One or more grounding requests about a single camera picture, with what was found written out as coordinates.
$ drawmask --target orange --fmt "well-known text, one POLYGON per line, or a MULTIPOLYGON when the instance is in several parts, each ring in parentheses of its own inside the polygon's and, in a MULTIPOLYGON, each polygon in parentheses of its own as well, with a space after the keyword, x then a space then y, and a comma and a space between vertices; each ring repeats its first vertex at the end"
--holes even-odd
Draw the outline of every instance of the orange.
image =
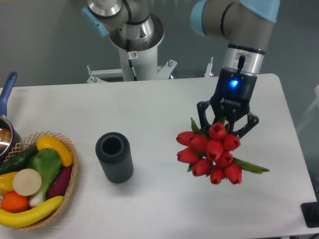
POLYGON ((1 202, 1 209, 9 213, 21 213, 28 209, 28 197, 21 196, 16 192, 8 193, 1 202))

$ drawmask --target yellow pepper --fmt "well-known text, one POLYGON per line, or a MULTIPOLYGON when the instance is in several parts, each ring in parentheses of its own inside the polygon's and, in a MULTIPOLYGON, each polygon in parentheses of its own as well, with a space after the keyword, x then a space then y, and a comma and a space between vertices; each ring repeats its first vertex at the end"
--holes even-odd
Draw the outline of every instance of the yellow pepper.
POLYGON ((44 135, 41 136, 36 142, 36 147, 40 151, 44 148, 55 149, 61 157, 62 165, 64 167, 69 167, 73 163, 73 157, 68 148, 57 138, 44 135))
POLYGON ((4 196, 14 191, 12 181, 16 174, 17 172, 12 172, 0 175, 0 194, 4 196))

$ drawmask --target saucepan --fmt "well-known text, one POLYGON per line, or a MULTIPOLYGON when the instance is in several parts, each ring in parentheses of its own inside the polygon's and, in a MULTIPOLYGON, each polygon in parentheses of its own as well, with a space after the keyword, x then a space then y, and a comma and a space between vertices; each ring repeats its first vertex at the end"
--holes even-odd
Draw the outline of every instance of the saucepan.
POLYGON ((0 95, 0 165, 16 143, 20 142, 19 134, 6 119, 7 102, 17 79, 17 73, 11 72, 0 95))

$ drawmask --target blue handle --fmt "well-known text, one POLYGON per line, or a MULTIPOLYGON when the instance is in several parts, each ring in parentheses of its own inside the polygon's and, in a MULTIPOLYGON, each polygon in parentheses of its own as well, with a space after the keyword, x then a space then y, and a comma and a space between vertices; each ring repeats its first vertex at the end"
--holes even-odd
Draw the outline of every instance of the blue handle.
POLYGON ((5 82, 4 88, 0 95, 0 116, 6 116, 6 106, 17 77, 17 72, 11 72, 5 82))

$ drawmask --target gray floor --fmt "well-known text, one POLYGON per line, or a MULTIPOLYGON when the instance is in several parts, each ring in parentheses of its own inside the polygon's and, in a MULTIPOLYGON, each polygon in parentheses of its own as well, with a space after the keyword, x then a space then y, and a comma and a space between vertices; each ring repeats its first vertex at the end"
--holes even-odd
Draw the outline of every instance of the gray floor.
MULTIPOLYGON (((173 59, 178 62, 177 78, 201 77, 214 56, 218 75, 227 41, 192 31, 189 16, 197 1, 150 2, 165 28, 159 64, 173 59)), ((82 19, 85 5, 85 0, 0 1, 0 87, 10 71, 19 74, 16 86, 35 86, 85 83, 87 64, 92 70, 120 68, 109 38, 93 35, 82 19)), ((318 0, 281 1, 261 70, 281 79, 295 126, 315 99, 314 87, 319 85, 318 10, 318 0)), ((298 135, 311 177, 319 175, 318 119, 315 109, 313 120, 298 135)))

